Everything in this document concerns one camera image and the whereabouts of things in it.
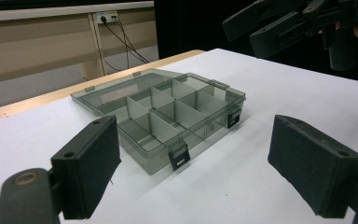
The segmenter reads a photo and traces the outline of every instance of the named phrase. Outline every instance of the table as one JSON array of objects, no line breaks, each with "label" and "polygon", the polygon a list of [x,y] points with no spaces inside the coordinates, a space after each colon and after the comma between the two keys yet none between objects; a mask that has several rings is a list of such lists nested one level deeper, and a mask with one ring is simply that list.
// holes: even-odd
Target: table
[{"label": "table", "polygon": [[[351,223],[351,209],[345,219],[316,217],[267,156],[276,114],[303,119],[358,152],[358,81],[222,49],[160,69],[246,92],[240,123],[191,149],[192,160],[175,172],[166,166],[148,175],[120,150],[113,185],[92,218],[62,223]],[[20,170],[48,169],[49,158],[94,119],[70,97],[0,119],[0,185]]]}]

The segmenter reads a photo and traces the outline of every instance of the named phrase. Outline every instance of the plastic organizer box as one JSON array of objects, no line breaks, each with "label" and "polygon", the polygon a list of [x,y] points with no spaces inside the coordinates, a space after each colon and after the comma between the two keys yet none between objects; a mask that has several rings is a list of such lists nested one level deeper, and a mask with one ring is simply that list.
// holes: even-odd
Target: plastic organizer box
[{"label": "plastic organizer box", "polygon": [[188,162],[192,147],[239,121],[246,99],[221,82],[158,69],[71,95],[96,116],[117,117],[120,145],[150,175]]}]

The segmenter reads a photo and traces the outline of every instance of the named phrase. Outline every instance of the black latch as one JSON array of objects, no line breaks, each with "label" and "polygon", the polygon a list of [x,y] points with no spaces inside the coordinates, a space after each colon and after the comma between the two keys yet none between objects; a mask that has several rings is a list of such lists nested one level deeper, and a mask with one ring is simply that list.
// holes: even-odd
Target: black latch
[{"label": "black latch", "polygon": [[190,161],[190,153],[185,142],[178,149],[169,152],[168,156],[174,171]]},{"label": "black latch", "polygon": [[228,128],[231,128],[232,126],[234,126],[234,124],[236,124],[236,123],[238,123],[238,121],[240,121],[240,114],[241,114],[240,108],[236,109],[231,114],[228,114],[228,116],[227,116],[227,127]]}]

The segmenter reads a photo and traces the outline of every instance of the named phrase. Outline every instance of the white tabletop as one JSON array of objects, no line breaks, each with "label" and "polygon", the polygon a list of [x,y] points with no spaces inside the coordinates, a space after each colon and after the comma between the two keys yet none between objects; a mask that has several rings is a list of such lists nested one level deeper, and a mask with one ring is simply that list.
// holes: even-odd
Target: white tabletop
[{"label": "white tabletop", "polygon": [[[190,150],[177,171],[148,175],[124,150],[89,220],[62,223],[351,223],[316,217],[269,165],[276,114],[302,119],[358,152],[358,81],[221,49],[160,69],[191,72],[244,91],[240,123]],[[49,159],[96,119],[70,97],[0,119],[0,186],[17,172],[49,169]]]}]

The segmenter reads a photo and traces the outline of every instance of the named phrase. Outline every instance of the power outlet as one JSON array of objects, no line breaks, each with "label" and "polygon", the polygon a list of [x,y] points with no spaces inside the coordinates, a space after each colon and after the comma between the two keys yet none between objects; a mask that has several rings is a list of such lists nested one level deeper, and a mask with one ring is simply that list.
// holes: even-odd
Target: power outlet
[{"label": "power outlet", "polygon": [[114,17],[117,17],[117,11],[105,11],[105,12],[97,12],[97,23],[103,24],[101,17],[106,18],[106,23],[115,22]]}]

